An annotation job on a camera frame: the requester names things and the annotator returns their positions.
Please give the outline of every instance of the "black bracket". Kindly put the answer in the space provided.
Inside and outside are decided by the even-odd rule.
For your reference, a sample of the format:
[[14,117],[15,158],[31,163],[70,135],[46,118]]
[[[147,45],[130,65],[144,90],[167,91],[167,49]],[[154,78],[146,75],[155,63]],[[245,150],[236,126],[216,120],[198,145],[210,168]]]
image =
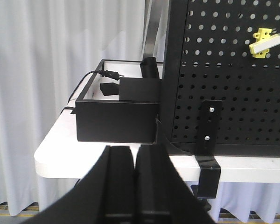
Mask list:
[[205,100],[201,104],[195,157],[200,166],[199,184],[192,185],[197,198],[216,198],[221,168],[214,157],[222,101]]

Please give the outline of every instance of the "black cylinder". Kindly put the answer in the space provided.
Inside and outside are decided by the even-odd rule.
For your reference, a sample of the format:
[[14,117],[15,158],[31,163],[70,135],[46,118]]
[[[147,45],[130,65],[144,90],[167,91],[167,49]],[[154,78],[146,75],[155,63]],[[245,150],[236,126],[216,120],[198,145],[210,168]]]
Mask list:
[[140,63],[143,78],[159,78],[158,66],[155,57],[147,57]]

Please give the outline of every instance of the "white table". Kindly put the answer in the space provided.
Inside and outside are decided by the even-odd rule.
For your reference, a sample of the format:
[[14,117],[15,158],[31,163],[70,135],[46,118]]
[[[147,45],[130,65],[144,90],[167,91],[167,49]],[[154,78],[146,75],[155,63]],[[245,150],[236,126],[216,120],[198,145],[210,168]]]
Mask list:
[[[118,62],[106,62],[105,70],[118,71],[127,77],[140,76],[136,63],[122,66]],[[87,77],[73,95],[75,99],[86,85]],[[103,97],[100,92],[95,98]],[[75,107],[74,100],[67,106]],[[76,116],[71,110],[64,110],[45,139],[35,152],[35,167],[40,176],[46,178],[82,178],[92,168],[106,145],[129,146],[135,159],[140,144],[78,142]],[[221,182],[262,182],[280,183],[280,158],[215,156],[221,166]],[[171,156],[178,173],[184,181],[198,181],[200,168],[194,156]]]

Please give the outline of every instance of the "yellow clip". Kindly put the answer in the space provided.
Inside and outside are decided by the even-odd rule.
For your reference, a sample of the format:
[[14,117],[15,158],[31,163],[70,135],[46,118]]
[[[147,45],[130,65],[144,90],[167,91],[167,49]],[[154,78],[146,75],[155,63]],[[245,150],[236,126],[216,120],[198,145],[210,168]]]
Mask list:
[[[270,37],[271,32],[272,32],[272,29],[259,28],[258,32],[253,34],[253,37],[256,39],[256,42],[258,42],[258,41],[261,41],[263,39],[266,39],[266,38]],[[269,49],[265,49],[265,50],[256,54],[254,52],[253,44],[250,44],[249,48],[250,48],[251,54],[253,54],[253,57],[255,57],[255,58],[265,58],[266,54],[270,51]]]

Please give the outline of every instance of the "cable plug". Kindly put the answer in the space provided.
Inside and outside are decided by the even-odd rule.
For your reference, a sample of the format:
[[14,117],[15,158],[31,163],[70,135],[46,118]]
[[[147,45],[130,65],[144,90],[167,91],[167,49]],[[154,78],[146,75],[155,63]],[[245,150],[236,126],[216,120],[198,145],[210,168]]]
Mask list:
[[99,71],[99,73],[103,76],[103,77],[108,77],[108,78],[112,78],[115,80],[119,80],[120,77],[124,77],[123,75],[120,75],[118,72],[116,71]]

